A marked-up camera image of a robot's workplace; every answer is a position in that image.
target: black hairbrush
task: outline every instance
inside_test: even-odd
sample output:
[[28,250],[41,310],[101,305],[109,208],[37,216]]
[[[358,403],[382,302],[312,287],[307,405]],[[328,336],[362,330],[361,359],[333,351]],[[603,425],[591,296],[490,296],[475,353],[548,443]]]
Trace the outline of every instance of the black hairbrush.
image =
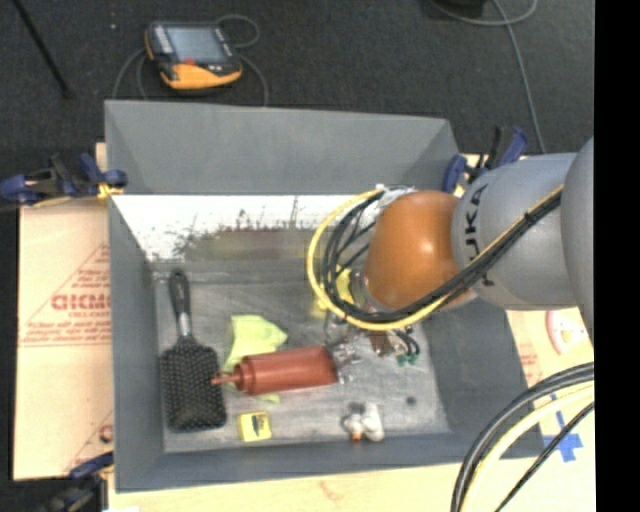
[[169,278],[169,293],[176,314],[177,343],[160,355],[160,380],[165,416],[175,432],[193,432],[222,427],[227,421],[222,389],[212,385],[219,371],[218,356],[200,344],[191,333],[189,281],[182,270]]

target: blue marking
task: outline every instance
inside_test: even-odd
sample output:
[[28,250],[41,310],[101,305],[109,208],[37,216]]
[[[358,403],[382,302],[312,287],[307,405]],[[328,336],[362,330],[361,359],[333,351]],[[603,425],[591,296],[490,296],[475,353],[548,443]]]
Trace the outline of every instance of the blue marking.
[[[551,395],[551,398],[553,400],[556,399],[556,395],[555,393],[553,393]],[[558,426],[559,426],[559,430],[562,430],[565,425],[566,422],[564,421],[564,417],[562,416],[562,413],[560,411],[556,412],[556,418],[558,420]],[[542,441],[544,443],[545,446],[548,446],[549,443],[551,443],[551,441],[553,441],[553,438],[555,437],[555,435],[543,435],[542,436]],[[563,462],[572,462],[574,460],[576,460],[576,455],[574,450],[576,448],[582,448],[584,445],[582,444],[582,441],[580,440],[580,435],[576,434],[575,432],[569,432],[562,441],[560,441],[560,443],[558,444],[558,446],[556,446],[556,450],[558,450],[560,452],[560,455],[562,456],[562,461]]]

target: blue clamp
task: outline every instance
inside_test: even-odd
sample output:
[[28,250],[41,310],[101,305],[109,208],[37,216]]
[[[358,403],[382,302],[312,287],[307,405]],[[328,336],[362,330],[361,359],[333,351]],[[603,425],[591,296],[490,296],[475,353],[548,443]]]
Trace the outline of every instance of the blue clamp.
[[69,472],[69,478],[71,478],[72,480],[82,480],[83,478],[90,477],[109,466],[113,466],[113,463],[113,452],[107,452],[102,455],[98,455],[97,457],[83,462],[79,466],[73,468]]
[[459,154],[455,155],[444,172],[442,190],[450,194],[453,193],[457,185],[465,181],[464,173],[468,174],[466,181],[467,184],[470,184],[491,169],[519,160],[527,149],[529,141],[527,140],[525,133],[519,128],[514,127],[512,130],[513,136],[511,141],[503,150],[504,131],[502,128],[496,128],[495,140],[493,147],[489,152],[489,156],[484,162],[480,161],[481,165],[478,167],[471,168],[467,164],[467,159],[465,157]]
[[121,191],[129,180],[121,170],[100,171],[88,154],[80,155],[80,169],[68,169],[59,155],[53,155],[48,166],[31,174],[18,174],[0,182],[0,196],[32,206],[61,197],[97,196],[104,186]]

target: yellow cable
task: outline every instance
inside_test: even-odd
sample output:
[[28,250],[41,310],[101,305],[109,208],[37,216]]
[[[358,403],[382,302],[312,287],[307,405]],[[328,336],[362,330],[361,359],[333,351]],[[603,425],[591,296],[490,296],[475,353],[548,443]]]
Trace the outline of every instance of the yellow cable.
[[563,395],[551,402],[548,402],[536,409],[534,409],[527,416],[522,418],[511,429],[509,429],[498,442],[489,450],[487,455],[480,461],[475,471],[475,476],[469,484],[467,496],[462,502],[460,512],[468,512],[471,510],[469,503],[473,502],[474,495],[477,493],[478,486],[482,478],[487,474],[487,469],[493,466],[509,449],[509,447],[517,441],[525,432],[531,427],[538,424],[543,418],[550,414],[553,414],[563,407],[588,398],[590,401],[594,399],[594,385],[590,384],[587,387],[581,388],[572,393]]
[[[535,210],[540,204],[542,204],[543,202],[548,200],[551,196],[553,196],[554,194],[560,192],[562,190],[562,188],[563,188],[563,185],[558,186],[549,195],[547,195],[546,197],[544,197],[543,199],[538,201],[527,212],[527,214],[529,214],[529,212]],[[369,330],[369,331],[391,331],[391,330],[396,330],[396,329],[403,329],[404,327],[407,327],[408,325],[411,325],[411,324],[414,324],[414,323],[416,323],[416,322],[418,322],[420,320],[423,320],[428,315],[433,313],[436,309],[438,309],[440,307],[440,305],[442,303],[444,303],[450,297],[450,295],[453,292],[450,292],[449,294],[443,295],[442,297],[440,297],[439,299],[435,300],[434,302],[428,304],[424,308],[416,311],[415,313],[413,313],[413,314],[411,314],[411,315],[409,315],[409,316],[407,316],[407,317],[405,317],[405,318],[403,318],[401,320],[396,320],[394,322],[387,322],[387,323],[366,322],[366,321],[359,320],[357,318],[353,318],[353,317],[349,316],[345,311],[340,309],[338,306],[336,306],[331,301],[331,298],[327,295],[327,293],[323,290],[322,286],[320,286],[320,284],[318,283],[318,280],[316,279],[314,267],[313,267],[313,260],[314,260],[314,255],[315,255],[315,252],[316,252],[316,248],[318,246],[320,238],[322,237],[323,233],[327,230],[327,228],[329,227],[331,222],[333,222],[333,220],[338,215],[340,215],[342,212],[346,211],[351,206],[359,203],[360,201],[364,201],[364,200],[368,199],[369,197],[371,197],[371,196],[373,196],[375,194],[378,194],[379,192],[380,192],[380,190],[374,189],[374,190],[369,190],[367,192],[359,194],[359,195],[357,195],[355,197],[352,197],[351,199],[349,199],[348,201],[346,201],[342,205],[340,205],[337,208],[335,208],[324,219],[324,221],[322,221],[320,226],[318,226],[318,229],[316,229],[315,233],[313,234],[313,237],[311,238],[311,242],[309,244],[309,249],[307,251],[306,267],[307,267],[307,277],[309,278],[309,284],[311,285],[311,288],[313,289],[314,293],[318,297],[318,300],[320,300],[320,302],[329,311],[331,311],[333,314],[335,314],[339,318],[342,318],[345,321],[349,322],[350,324],[352,324],[352,325],[354,325],[354,326],[356,326],[356,327],[358,327],[360,329],[363,329],[363,330]],[[493,242],[491,242],[487,247],[485,247],[485,249],[482,252],[480,252],[480,254],[478,254],[476,256],[476,258],[474,258],[474,259],[480,258],[484,254],[486,254],[487,252],[492,250],[493,247],[495,247],[495,245],[500,243],[507,236],[507,233],[518,222],[520,222],[523,218],[524,218],[524,215],[522,217],[520,217],[519,219],[517,219],[516,221],[514,221],[513,224],[511,224],[511,226],[509,226],[509,228],[504,230],[500,234],[500,236],[498,236]]]

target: cardboard sheet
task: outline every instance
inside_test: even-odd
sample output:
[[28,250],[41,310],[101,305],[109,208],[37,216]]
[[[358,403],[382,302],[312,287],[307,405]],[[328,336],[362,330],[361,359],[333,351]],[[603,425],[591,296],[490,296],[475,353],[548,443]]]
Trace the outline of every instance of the cardboard sheet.
[[21,210],[16,480],[65,476],[112,449],[107,242],[98,200]]

